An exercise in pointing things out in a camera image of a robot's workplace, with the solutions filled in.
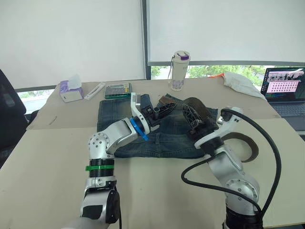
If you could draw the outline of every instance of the tissue box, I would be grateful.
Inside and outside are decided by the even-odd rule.
[[[65,103],[83,99],[82,88],[68,89],[68,81],[61,81],[59,95]]]

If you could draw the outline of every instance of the white roller blind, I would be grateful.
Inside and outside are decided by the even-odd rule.
[[[0,0],[0,69],[14,88],[143,79],[140,0]]]
[[[149,61],[305,62],[305,0],[150,0]]]

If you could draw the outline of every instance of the black wire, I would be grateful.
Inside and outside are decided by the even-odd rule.
[[[274,143],[274,141],[272,140],[272,138],[270,137],[270,135],[259,125],[257,124],[255,121],[253,121],[252,119],[248,118],[247,116],[237,112],[237,111],[233,111],[231,109],[222,109],[221,110],[222,112],[229,112],[237,117],[240,117],[242,119],[244,119],[246,122],[248,122],[250,125],[252,125],[255,129],[257,129],[265,138],[266,140],[268,141],[269,145],[271,146],[273,152],[274,152],[274,157],[275,157],[275,162],[276,162],[276,171],[275,171],[275,177],[274,177],[274,182],[273,182],[273,185],[271,187],[271,190],[270,190],[270,193],[269,193],[269,196],[265,202],[265,205],[263,207],[263,210],[261,210],[261,208],[259,207],[259,205],[257,203],[255,203],[253,200],[251,200],[250,198],[248,198],[247,196],[239,193],[239,192],[236,192],[236,191],[233,191],[231,189],[227,189],[227,188],[223,188],[223,187],[219,187],[219,186],[214,186],[214,185],[208,185],[208,184],[203,184],[203,183],[198,183],[198,182],[194,182],[194,181],[190,181],[188,180],[187,178],[185,178],[185,174],[190,171],[191,169],[199,166],[199,165],[203,165],[211,160],[213,160],[216,156],[220,155],[220,154],[217,154],[216,156],[214,157],[210,157],[204,161],[201,161],[201,162],[198,162],[188,168],[186,168],[182,173],[181,173],[181,179],[183,182],[189,184],[189,185],[194,185],[194,186],[198,186],[198,187],[204,187],[204,188],[209,188],[209,189],[214,189],[214,190],[218,190],[218,191],[222,191],[222,192],[227,192],[227,193],[231,193],[233,195],[237,195],[243,199],[245,199],[246,201],[250,202],[251,204],[253,204],[257,210],[258,210],[258,215],[260,216],[260,220],[262,221],[270,203],[271,203],[271,200],[275,194],[275,190],[277,188],[277,185],[279,183],[279,180],[280,180],[280,176],[281,176],[281,170],[282,170],[282,164],[281,164],[281,157],[280,157],[280,154],[278,152],[278,149]]]
[[[119,228],[122,229],[122,215],[121,215],[121,206],[120,206],[120,216],[119,216]]]
[[[242,119],[244,119],[246,122],[248,122],[250,125],[252,125],[255,129],[257,129],[265,138],[266,140],[268,141],[269,145],[271,146],[272,150],[273,150],[273,153],[274,153],[274,157],[275,157],[275,162],[276,162],[276,171],[275,171],[275,177],[274,177],[274,181],[273,181],[273,184],[272,184],[272,187],[271,187],[271,190],[270,190],[270,193],[269,193],[269,196],[265,202],[265,205],[263,207],[263,210],[262,210],[262,215],[261,217],[263,218],[264,214],[266,213],[270,203],[271,203],[271,200],[275,194],[275,190],[277,188],[277,185],[279,183],[279,180],[280,180],[280,176],[281,176],[281,170],[282,170],[282,163],[281,163],[281,157],[280,157],[280,153],[278,152],[278,149],[274,143],[274,141],[272,140],[272,138],[270,137],[270,135],[259,125],[257,124],[255,121],[253,121],[252,119],[248,118],[247,116],[237,112],[237,111],[233,111],[231,109],[222,109],[221,112],[229,112],[237,117],[240,117]]]
[[[182,173],[181,173],[181,179],[183,182],[185,182],[186,184],[189,184],[189,185],[194,185],[194,186],[198,186],[198,187],[204,187],[204,188],[209,188],[209,189],[214,189],[214,190],[217,190],[217,191],[222,191],[222,192],[227,192],[227,193],[231,193],[233,195],[237,195],[241,198],[243,198],[244,200],[250,202],[251,204],[253,204],[256,208],[257,208],[257,211],[258,211],[258,215],[261,215],[261,208],[259,207],[259,205],[257,203],[255,203],[252,199],[250,199],[249,197],[239,193],[239,192],[236,192],[234,190],[231,190],[231,189],[228,189],[228,188],[224,188],[224,187],[220,187],[220,186],[215,186],[215,185],[208,185],[208,184],[204,184],[204,183],[198,183],[198,182],[194,182],[194,181],[191,181],[191,180],[188,180],[187,178],[185,178],[185,174],[187,172],[189,172],[190,170],[192,170],[193,168],[197,167],[197,166],[200,166],[200,165],[203,165],[213,159],[215,159],[217,156],[221,155],[222,153],[224,152],[221,152],[219,154],[217,154],[216,156],[213,156],[213,157],[210,157],[204,161],[201,161],[201,162],[198,162],[188,168],[186,168]]]

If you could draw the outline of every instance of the window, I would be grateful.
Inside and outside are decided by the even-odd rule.
[[[18,92],[18,96],[27,109],[26,114],[31,114],[33,111],[41,109],[47,102],[48,97],[54,89],[39,90],[30,92]]]
[[[268,65],[190,65],[186,78],[199,78],[218,75],[225,72],[238,73],[252,81],[253,85],[260,91],[266,68],[287,67]],[[169,66],[152,66],[152,80],[167,79]]]

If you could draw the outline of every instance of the brown leather belt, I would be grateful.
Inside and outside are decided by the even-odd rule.
[[[159,100],[159,102],[162,104],[177,103],[176,108],[175,108],[176,110],[182,110],[183,104],[186,104],[188,106],[191,106],[199,114],[199,116],[202,119],[205,119],[207,117],[213,118],[212,115],[210,114],[210,112],[206,109],[205,105],[201,102],[201,100],[194,98],[194,97],[190,97],[185,100],[178,101],[178,100],[174,100],[173,98],[162,96],[162,98]],[[249,145],[249,147],[251,148],[251,151],[252,151],[251,156],[242,162],[246,163],[246,162],[253,161],[258,156],[258,152],[259,152],[258,146],[254,142],[254,140],[252,138],[250,138],[249,136],[238,133],[238,132],[231,132],[222,137],[223,141],[229,140],[229,139],[242,140],[242,141],[246,142]]]

